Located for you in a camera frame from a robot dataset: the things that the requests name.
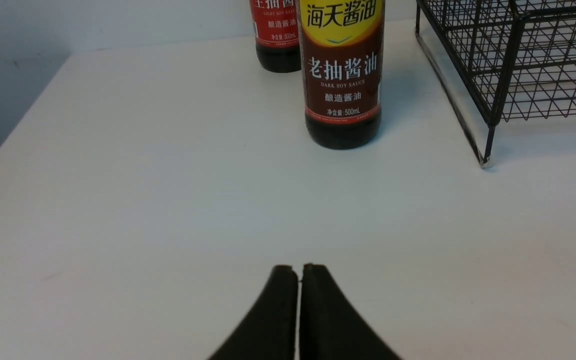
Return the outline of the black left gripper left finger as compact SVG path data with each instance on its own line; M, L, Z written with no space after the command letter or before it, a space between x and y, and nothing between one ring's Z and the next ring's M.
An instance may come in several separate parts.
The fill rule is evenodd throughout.
M298 276L276 265L246 316L211 360L293 360L297 331Z

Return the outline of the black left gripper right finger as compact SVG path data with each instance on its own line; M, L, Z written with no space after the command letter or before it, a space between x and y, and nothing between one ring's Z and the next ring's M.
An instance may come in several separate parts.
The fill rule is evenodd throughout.
M345 297L329 269L302 269L299 316L302 360L399 360Z

